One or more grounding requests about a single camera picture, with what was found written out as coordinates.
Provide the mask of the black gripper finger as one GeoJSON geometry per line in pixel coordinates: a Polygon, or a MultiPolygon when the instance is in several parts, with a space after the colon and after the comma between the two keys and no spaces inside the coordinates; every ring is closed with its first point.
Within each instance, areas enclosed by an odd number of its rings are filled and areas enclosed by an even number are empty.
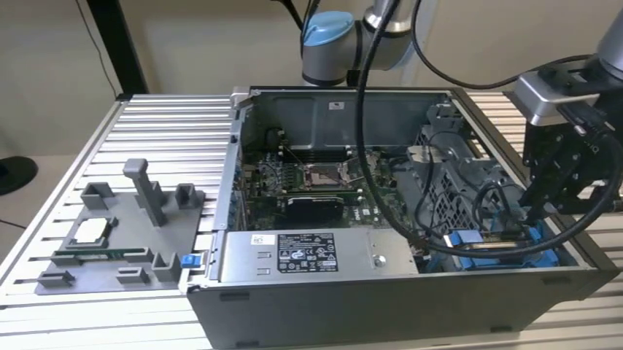
{"type": "Polygon", "coordinates": [[[600,164],[600,156],[589,152],[568,152],[553,163],[554,189],[550,202],[561,214],[586,214],[597,205],[598,195],[609,184],[610,166],[600,164]]]}
{"type": "Polygon", "coordinates": [[[541,219],[557,214],[566,207],[562,192],[566,165],[564,156],[565,140],[528,143],[525,145],[525,165],[530,168],[530,185],[520,204],[528,207],[525,224],[536,225],[541,219]]]}

